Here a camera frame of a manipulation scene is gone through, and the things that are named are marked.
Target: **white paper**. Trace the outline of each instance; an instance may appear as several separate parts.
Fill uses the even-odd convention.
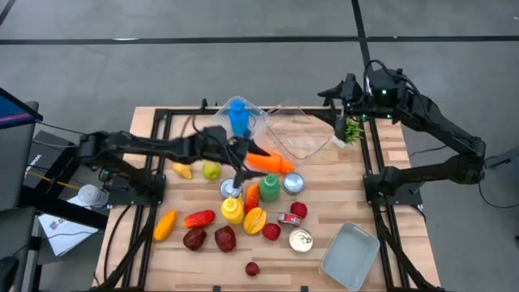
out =
[[[84,206],[84,203],[79,200],[78,196],[68,200],[68,202],[77,204],[79,206]],[[41,226],[43,227],[47,238],[50,238],[56,234],[77,234],[79,232],[88,232],[88,234],[82,233],[77,235],[59,235],[50,238],[49,243],[56,256],[63,256],[67,251],[80,244],[91,234],[97,232],[97,229],[95,228],[70,222],[63,218],[50,216],[47,214],[39,216],[38,219],[40,219]]]

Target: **green bottle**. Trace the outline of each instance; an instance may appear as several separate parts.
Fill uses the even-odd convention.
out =
[[[279,198],[281,184],[275,174],[267,175],[259,185],[259,196],[265,203],[271,203]]]

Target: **metal can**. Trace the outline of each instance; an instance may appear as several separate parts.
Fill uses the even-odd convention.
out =
[[[277,222],[282,225],[288,225],[293,227],[299,227],[301,225],[302,218],[299,215],[292,213],[279,213]]]
[[[297,195],[305,187],[305,181],[301,174],[291,172],[285,176],[283,180],[283,188],[289,195]]]
[[[240,194],[242,194],[242,187],[233,188],[234,180],[232,178],[227,178],[220,185],[220,193],[224,199],[229,197],[238,198]]]
[[[290,246],[297,252],[307,252],[314,244],[314,238],[308,230],[297,228],[289,235]]]

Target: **small bottle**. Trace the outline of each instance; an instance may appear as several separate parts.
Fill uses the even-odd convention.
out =
[[[259,197],[265,203],[271,203],[279,198],[281,184],[275,174],[267,175],[259,185]]]
[[[249,112],[245,109],[243,101],[231,102],[229,120],[235,136],[242,137],[249,130]]]
[[[221,214],[230,224],[238,225],[242,223],[243,216],[245,215],[243,212],[242,197],[240,196],[236,199],[229,197],[225,199],[221,205]]]
[[[292,162],[283,160],[283,157],[274,152],[268,152],[270,154],[269,157],[261,156],[258,154],[248,153],[247,154],[247,162],[261,168],[263,170],[267,170],[271,173],[283,173],[288,174],[295,171]]]

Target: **green lime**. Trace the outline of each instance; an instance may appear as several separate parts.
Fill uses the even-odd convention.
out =
[[[215,180],[220,177],[221,167],[216,162],[206,161],[202,165],[202,173],[208,180]]]

